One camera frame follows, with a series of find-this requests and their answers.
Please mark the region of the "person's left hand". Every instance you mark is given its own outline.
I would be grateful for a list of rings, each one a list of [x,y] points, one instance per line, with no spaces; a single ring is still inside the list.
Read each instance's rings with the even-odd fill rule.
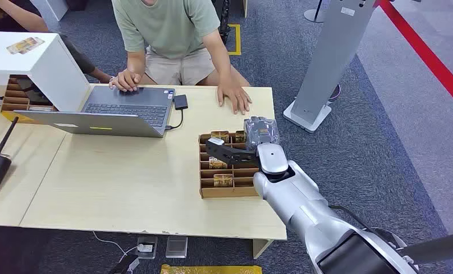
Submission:
[[[221,107],[225,104],[225,98],[228,98],[234,114],[239,111],[245,115],[250,110],[249,104],[252,103],[248,93],[239,84],[225,80],[221,80],[218,84],[217,97]]]

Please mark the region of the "person's right hand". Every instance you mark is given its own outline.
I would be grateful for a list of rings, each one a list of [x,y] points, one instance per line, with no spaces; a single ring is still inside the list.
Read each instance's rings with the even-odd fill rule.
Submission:
[[[141,79],[142,74],[137,74],[129,69],[125,69],[122,72],[119,72],[117,76],[113,76],[110,79],[109,88],[116,88],[123,92],[136,91]]]

